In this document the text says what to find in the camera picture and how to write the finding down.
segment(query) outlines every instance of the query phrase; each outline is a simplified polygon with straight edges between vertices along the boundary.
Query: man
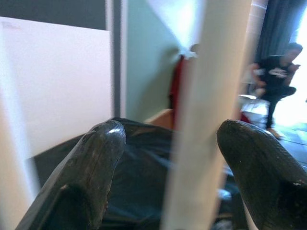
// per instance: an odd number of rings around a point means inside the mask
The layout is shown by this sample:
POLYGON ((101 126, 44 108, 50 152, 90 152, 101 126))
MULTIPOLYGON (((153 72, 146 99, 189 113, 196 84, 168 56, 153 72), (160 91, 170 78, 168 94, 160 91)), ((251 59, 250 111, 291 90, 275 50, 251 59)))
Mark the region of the man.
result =
POLYGON ((300 65, 294 65, 292 61, 302 52, 303 47, 297 43, 290 43, 283 56, 270 56, 249 66, 254 77, 257 96, 270 103, 266 128, 277 139, 282 137, 272 129, 272 117, 276 104, 284 97, 296 92, 296 88, 290 87, 291 80, 300 65), (264 74, 258 76, 257 69, 264 69, 264 74))

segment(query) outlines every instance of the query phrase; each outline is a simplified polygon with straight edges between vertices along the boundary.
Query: white pole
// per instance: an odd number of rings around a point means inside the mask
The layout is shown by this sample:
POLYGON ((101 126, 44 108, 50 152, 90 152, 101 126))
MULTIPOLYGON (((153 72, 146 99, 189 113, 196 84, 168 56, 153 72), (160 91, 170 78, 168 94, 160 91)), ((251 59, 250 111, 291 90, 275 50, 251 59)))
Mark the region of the white pole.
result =
POLYGON ((217 208, 224 160, 216 131, 233 114, 251 0, 207 0, 205 8, 199 58, 180 110, 163 230, 209 229, 217 208))
POLYGON ((37 193, 18 95, 0 27, 0 229, 14 229, 37 193))

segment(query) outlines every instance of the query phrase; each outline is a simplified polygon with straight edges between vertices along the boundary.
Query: leg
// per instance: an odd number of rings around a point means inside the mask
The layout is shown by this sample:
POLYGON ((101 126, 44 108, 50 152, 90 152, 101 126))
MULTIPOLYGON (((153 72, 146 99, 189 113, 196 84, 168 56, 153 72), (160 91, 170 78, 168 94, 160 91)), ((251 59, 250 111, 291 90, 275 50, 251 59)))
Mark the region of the leg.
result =
POLYGON ((296 92, 296 88, 290 86, 267 88, 265 94, 261 97, 270 103, 268 111, 268 120, 266 128, 271 128, 272 118, 277 103, 284 97, 293 95, 296 92))
POLYGON ((269 101, 269 102, 270 102, 270 106, 269 106, 269 111, 268 111, 266 128, 271 128, 271 126, 273 124, 273 113, 274 113, 275 107, 278 103, 278 100, 272 100, 272 101, 269 101))

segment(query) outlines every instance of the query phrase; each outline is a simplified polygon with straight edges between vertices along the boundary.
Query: white board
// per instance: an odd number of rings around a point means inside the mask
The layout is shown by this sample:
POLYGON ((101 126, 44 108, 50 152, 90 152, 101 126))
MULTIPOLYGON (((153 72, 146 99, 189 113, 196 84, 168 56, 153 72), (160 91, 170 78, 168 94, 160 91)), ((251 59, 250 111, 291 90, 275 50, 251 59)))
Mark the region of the white board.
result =
POLYGON ((112 116, 109 31, 0 17, 31 156, 112 116))

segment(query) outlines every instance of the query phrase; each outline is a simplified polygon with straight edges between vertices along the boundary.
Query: gray wall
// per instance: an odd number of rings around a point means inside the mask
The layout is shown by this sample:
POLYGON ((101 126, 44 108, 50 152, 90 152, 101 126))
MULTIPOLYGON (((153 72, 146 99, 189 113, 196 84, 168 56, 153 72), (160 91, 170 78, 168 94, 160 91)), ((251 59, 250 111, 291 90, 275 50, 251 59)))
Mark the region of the gray wall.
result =
POLYGON ((180 43, 145 0, 128 1, 127 118, 144 121, 168 107, 180 43))
POLYGON ((105 0, 1 0, 0 16, 106 29, 105 0))

